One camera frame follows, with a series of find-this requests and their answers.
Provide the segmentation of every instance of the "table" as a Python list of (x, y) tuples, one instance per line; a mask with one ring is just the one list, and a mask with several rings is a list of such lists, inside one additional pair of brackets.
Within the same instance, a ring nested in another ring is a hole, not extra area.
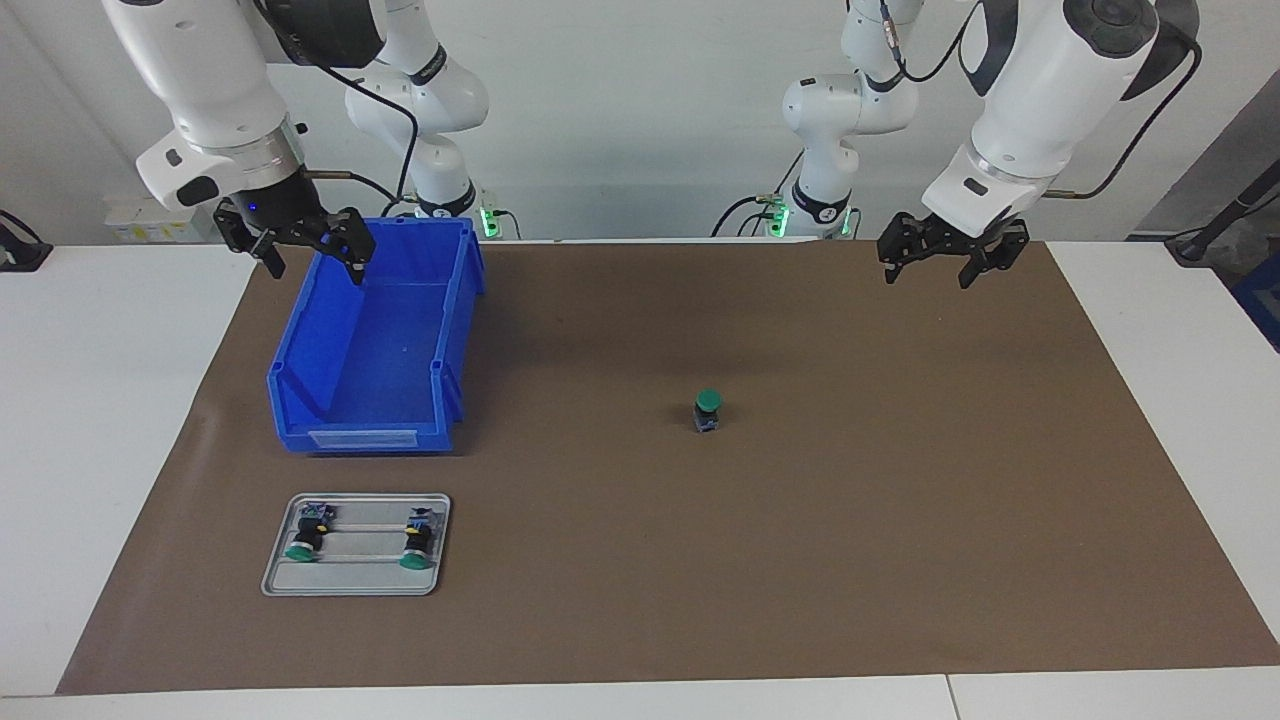
[[(1280, 632), (1272, 529), (1280, 357), (1210, 272), (1178, 268), (1157, 245), (1051, 250), (1272, 633)], [(0, 694), (42, 696), (56, 685), (250, 269), (219, 247), (60, 249), (41, 273), (0, 283), (0, 370), (10, 380), (0, 409), (0, 488), (22, 509), (0, 527)], [(64, 532), (72, 514), (93, 516), (92, 546)], [(212, 716), (306, 702), (324, 716), (346, 703), (390, 710), (425, 701), (445, 716), (586, 717), (620, 716), (630, 702), (636, 717), (641, 710), (764, 717), (786, 708), (804, 717), (941, 719), (954, 717), (956, 706), (965, 720), (1108, 717), (1105, 708), (1116, 717), (1139, 708), (1193, 717), (1197, 702), (1217, 703), (1224, 693), (1239, 705), (1215, 705), (1219, 712), (1270, 717), (1280, 706), (1280, 669), (237, 692), (14, 700), (0, 701), (0, 710), (159, 717), (182, 703)]]

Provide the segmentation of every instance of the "black stand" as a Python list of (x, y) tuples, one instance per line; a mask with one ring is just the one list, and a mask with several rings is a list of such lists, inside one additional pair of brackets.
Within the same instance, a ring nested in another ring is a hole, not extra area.
[(0, 249), (13, 256), (13, 263), (6, 263), (0, 256), (0, 273), (35, 273), (54, 251), (52, 245), (40, 242), (38, 238), (35, 243), (18, 240), (18, 236), (3, 224), (0, 224)]
[(1170, 240), (1165, 247), (1174, 254), (1174, 260), (1184, 268), (1203, 268), (1204, 252), (1215, 240), (1221, 237), (1226, 228), (1243, 218), (1253, 206), (1262, 201), (1262, 197), (1276, 184), (1280, 184), (1280, 160), (1272, 163), (1258, 179), (1253, 181), (1244, 192), (1226, 206), (1216, 218), (1210, 220), (1204, 229), (1188, 241)]

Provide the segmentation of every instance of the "brown work surface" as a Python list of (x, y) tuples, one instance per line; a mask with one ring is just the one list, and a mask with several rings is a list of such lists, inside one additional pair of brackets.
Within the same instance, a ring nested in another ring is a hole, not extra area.
[[(863, 243), (486, 260), (444, 457), (285, 452), (302, 259), (253, 277), (59, 692), (1280, 664), (1043, 246), (968, 292)], [(261, 594), (294, 493), (404, 491), (454, 501), (434, 594)]]

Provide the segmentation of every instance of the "cable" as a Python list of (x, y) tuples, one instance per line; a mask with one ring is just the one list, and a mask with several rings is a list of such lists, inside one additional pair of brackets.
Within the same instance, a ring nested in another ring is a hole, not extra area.
[(750, 205), (751, 202), (755, 202), (758, 205), (764, 205), (764, 202), (760, 200), (760, 197), (758, 195), (751, 195), (751, 196), (744, 197), (744, 199), (739, 200), (737, 202), (730, 205), (728, 210), (724, 210), (724, 214), (721, 215), (719, 222), (716, 223), (716, 229), (712, 231), (710, 237), (719, 236), (721, 228), (724, 227), (724, 223), (728, 222), (730, 217), (733, 213), (736, 213), (739, 208), (742, 208), (744, 205)]
[[(800, 152), (796, 154), (796, 159), (791, 161), (791, 167), (787, 168), (787, 173), (785, 176), (782, 176), (781, 181), (778, 181), (778, 187), (773, 188), (773, 195), (780, 195), (782, 192), (782, 188), (786, 187), (787, 181), (791, 179), (791, 173), (796, 172), (796, 168), (800, 165), (800, 159), (801, 158), (804, 158), (804, 149), (803, 147), (800, 149)], [(755, 233), (758, 233), (758, 232), (760, 232), (760, 220), (759, 219), (756, 219), (755, 227), (751, 228), (751, 237), (755, 237)]]
[(854, 232), (849, 236), (849, 238), (858, 240), (858, 231), (863, 229), (863, 210), (860, 208), (854, 208), (850, 213), (858, 213), (858, 224), (854, 225)]
[(969, 17), (966, 17), (964, 24), (960, 26), (960, 31), (956, 32), (955, 40), (952, 40), (951, 46), (947, 47), (946, 55), (943, 55), (942, 59), (938, 60), (938, 64), (934, 65), (932, 70), (920, 77), (916, 77), (913, 76), (911, 72), (906, 69), (906, 58), (902, 56), (902, 50), (897, 40), (897, 26), (893, 24), (893, 18), (890, 15), (888, 3), (886, 0), (881, 0), (881, 15), (883, 15), (884, 23), (890, 28), (890, 35), (886, 36), (891, 38), (888, 47), (893, 53), (893, 61), (897, 63), (897, 69), (900, 73), (902, 73), (902, 77), (915, 83), (929, 82), (931, 79), (936, 78), (938, 73), (942, 72), (942, 68), (947, 67), (947, 61), (951, 60), (951, 56), (955, 55), (956, 49), (959, 49), (960, 44), (964, 41), (964, 33), (966, 29), (969, 29), (969, 22), (973, 19), (974, 13), (978, 12), (978, 5), (980, 5), (980, 3), (974, 3), (973, 8), (969, 9)]
[(512, 224), (516, 225), (516, 240), (525, 240), (525, 233), (520, 232), (520, 218), (516, 217), (511, 210), (494, 210), (494, 218), (511, 218)]
[(1151, 117), (1147, 118), (1147, 122), (1138, 129), (1138, 135), (1135, 135), (1133, 141), (1129, 142), (1129, 147), (1126, 147), (1124, 154), (1120, 155), (1120, 160), (1116, 163), (1116, 167), (1111, 169), (1111, 174), (1102, 181), (1102, 184), (1089, 192), (1051, 191), (1050, 193), (1046, 193), (1046, 197), (1053, 200), (1092, 200), (1098, 195), (1102, 195), (1102, 191), (1111, 187), (1111, 183), (1120, 176), (1120, 170), (1124, 169), (1125, 163), (1129, 161), (1129, 156), (1133, 155), (1133, 151), (1138, 149), (1138, 143), (1140, 143), (1142, 138), (1146, 137), (1147, 131), (1151, 129), (1151, 126), (1156, 124), (1156, 120), (1160, 119), (1160, 114), (1165, 111), (1165, 108), (1169, 108), (1169, 105), (1178, 99), (1178, 95), (1183, 91), (1183, 88), (1187, 87), (1192, 78), (1196, 77), (1196, 72), (1199, 70), (1201, 63), (1204, 60), (1204, 50), (1201, 47), (1199, 42), (1196, 42), (1194, 38), (1188, 37), (1181, 32), (1179, 32), (1179, 36), (1187, 45), (1187, 49), (1192, 53), (1192, 67), (1187, 70), (1187, 74), (1183, 76), (1183, 79), (1180, 79), (1169, 95), (1165, 96), (1165, 100), (1160, 105), (1156, 105)]
[(0, 210), (0, 218), (4, 218), (6, 220), (9, 220), (10, 223), (14, 224), (14, 227), (17, 227), (22, 232), (29, 234), (31, 238), (36, 241), (36, 245), (45, 245), (45, 241), (40, 240), (40, 236), (36, 234), (36, 231), (31, 229), (31, 225), (28, 225), (27, 223), (22, 222), (20, 219), (18, 219), (12, 213), (8, 213), (5, 210)]
[(275, 19), (275, 15), (273, 15), (271, 12), (266, 9), (265, 0), (253, 0), (253, 6), (257, 9), (257, 13), (262, 15), (262, 19), (266, 20), (266, 24), (271, 27), (271, 31), (275, 32), (275, 36), (280, 38), (280, 42), (284, 44), (289, 50), (292, 50), (294, 55), (311, 63), (312, 65), (319, 68), (320, 72), (332, 77), (339, 83), (349, 87), (351, 90), (355, 90), (356, 92), (364, 95), (365, 97), (369, 97), (375, 102), (385, 105), (408, 118), (410, 124), (413, 127), (413, 133), (408, 138), (408, 150), (404, 151), (404, 164), (401, 167), (399, 182), (396, 183), (396, 197), (381, 211), (380, 217), (385, 218), (392, 211), (393, 208), (396, 208), (403, 201), (401, 199), (404, 197), (404, 186), (408, 183), (408, 167), (410, 163), (413, 160), (413, 147), (417, 145), (417, 133), (420, 132), (420, 127), (417, 124), (417, 117), (410, 110), (406, 110), (403, 106), (397, 105), (396, 102), (392, 102), (390, 100), (383, 97), (381, 95), (378, 95), (376, 92), (372, 92), (362, 87), (358, 82), (351, 78), (338, 74), (338, 72), (335, 72), (329, 65), (316, 61), (315, 59), (308, 56), (307, 51), (302, 47), (298, 40), (292, 35), (289, 35), (289, 32), (284, 29), (283, 26), (280, 26), (280, 22)]
[(352, 173), (349, 170), (307, 170), (307, 177), (311, 179), (355, 181), (376, 190), (379, 195), (392, 202), (396, 202), (396, 195), (392, 193), (392, 191), (358, 173)]
[[(768, 219), (769, 219), (769, 218), (772, 218), (772, 217), (773, 217), (773, 213), (760, 213), (759, 215), (751, 215), (750, 218), (748, 218), (748, 219), (742, 220), (742, 227), (737, 228), (737, 237), (755, 237), (755, 233), (756, 233), (756, 232), (759, 232), (759, 228), (760, 228), (760, 222), (762, 222), (762, 220), (768, 220)], [(748, 224), (749, 224), (749, 223), (750, 223), (751, 220), (755, 220), (755, 228), (756, 228), (756, 229), (753, 229), (753, 231), (751, 231), (751, 234), (750, 234), (750, 236), (746, 236), (746, 234), (744, 234), (744, 233), (746, 232), (746, 225), (748, 225)]]

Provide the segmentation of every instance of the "gray tray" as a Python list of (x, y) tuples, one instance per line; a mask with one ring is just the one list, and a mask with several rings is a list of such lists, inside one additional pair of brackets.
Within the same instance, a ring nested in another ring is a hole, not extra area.
[[(326, 502), (337, 510), (316, 562), (284, 556), (298, 530), (298, 515), (307, 502)], [(435, 511), (431, 524), (433, 566), (399, 566), (404, 548), (404, 523), (415, 507)], [(445, 495), (310, 493), (289, 501), (275, 538), (271, 560), (262, 577), (262, 593), (273, 597), (321, 596), (422, 596), (435, 589), (444, 555), (452, 502)]]

